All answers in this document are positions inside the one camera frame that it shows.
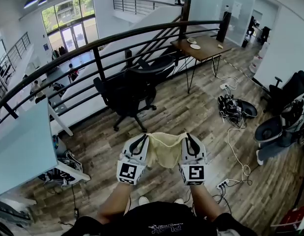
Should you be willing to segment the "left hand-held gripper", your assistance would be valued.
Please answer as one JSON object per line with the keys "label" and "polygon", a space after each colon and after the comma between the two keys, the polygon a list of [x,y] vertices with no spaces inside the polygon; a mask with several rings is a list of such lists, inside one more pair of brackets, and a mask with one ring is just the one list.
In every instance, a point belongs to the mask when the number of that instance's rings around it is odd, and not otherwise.
{"label": "left hand-held gripper", "polygon": [[139,134],[125,142],[117,163],[117,180],[136,185],[146,168],[146,157],[149,146],[149,136]]}

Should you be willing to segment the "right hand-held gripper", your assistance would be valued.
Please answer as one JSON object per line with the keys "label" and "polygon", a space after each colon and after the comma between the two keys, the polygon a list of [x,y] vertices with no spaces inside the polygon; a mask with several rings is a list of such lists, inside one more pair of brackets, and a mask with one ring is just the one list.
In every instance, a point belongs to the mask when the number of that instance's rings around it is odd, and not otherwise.
{"label": "right hand-held gripper", "polygon": [[201,185],[205,181],[206,148],[194,135],[182,139],[182,159],[179,172],[185,185]]}

